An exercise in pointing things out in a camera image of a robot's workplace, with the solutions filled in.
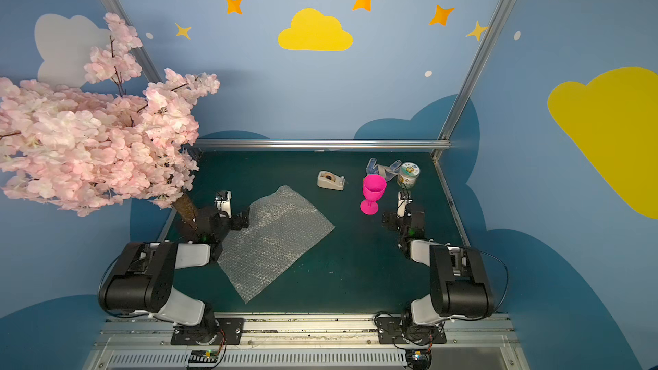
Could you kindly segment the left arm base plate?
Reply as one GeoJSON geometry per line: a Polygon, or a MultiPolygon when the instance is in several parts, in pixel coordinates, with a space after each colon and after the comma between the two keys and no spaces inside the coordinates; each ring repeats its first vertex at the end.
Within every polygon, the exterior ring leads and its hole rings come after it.
{"type": "Polygon", "coordinates": [[[174,327],[171,345],[174,346],[220,346],[238,345],[243,334],[243,318],[216,318],[214,325],[200,323],[196,326],[174,327]]]}

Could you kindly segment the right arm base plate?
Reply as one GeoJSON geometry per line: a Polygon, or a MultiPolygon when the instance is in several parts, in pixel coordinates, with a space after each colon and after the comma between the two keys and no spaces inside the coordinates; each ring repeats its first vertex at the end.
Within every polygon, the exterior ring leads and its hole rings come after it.
{"type": "Polygon", "coordinates": [[[380,344],[429,346],[447,342],[442,326],[416,325],[411,319],[386,314],[376,315],[374,324],[380,344]]]}

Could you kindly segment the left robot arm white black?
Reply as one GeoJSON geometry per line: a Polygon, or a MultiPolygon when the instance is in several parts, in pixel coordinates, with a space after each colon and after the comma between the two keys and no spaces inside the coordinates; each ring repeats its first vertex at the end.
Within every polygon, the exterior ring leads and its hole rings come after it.
{"type": "Polygon", "coordinates": [[[173,345],[226,345],[226,332],[208,301],[185,295],[174,287],[177,270],[216,262],[231,231],[250,225],[250,210],[205,207],[192,228],[180,220],[178,242],[132,242],[99,284],[99,306],[119,318],[147,315],[174,326],[173,345]]]}

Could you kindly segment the pink plastic wine glass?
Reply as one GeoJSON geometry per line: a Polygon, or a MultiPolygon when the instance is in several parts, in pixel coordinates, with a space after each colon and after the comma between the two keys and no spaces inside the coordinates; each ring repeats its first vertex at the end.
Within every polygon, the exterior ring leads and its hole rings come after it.
{"type": "Polygon", "coordinates": [[[364,200],[360,204],[362,213],[372,216],[379,212],[378,201],[384,195],[387,181],[379,175],[368,175],[363,179],[364,200]]]}

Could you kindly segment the bubble wrap sheet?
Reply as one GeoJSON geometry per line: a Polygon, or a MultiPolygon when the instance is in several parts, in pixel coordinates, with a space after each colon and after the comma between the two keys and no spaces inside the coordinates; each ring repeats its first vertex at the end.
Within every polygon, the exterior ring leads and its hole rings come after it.
{"type": "Polygon", "coordinates": [[[248,228],[231,231],[218,264],[249,303],[335,226],[313,204],[284,185],[249,207],[248,228]]]}

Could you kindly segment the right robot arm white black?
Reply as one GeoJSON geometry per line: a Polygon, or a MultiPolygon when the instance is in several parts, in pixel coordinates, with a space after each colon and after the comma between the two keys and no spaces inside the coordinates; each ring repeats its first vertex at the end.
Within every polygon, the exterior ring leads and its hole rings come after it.
{"type": "Polygon", "coordinates": [[[375,316],[381,344],[443,344],[446,322],[484,320],[495,313],[498,303],[479,250],[428,240],[424,208],[414,203],[384,212],[382,224],[399,234],[407,259],[428,267],[429,290],[399,316],[375,316]]]}

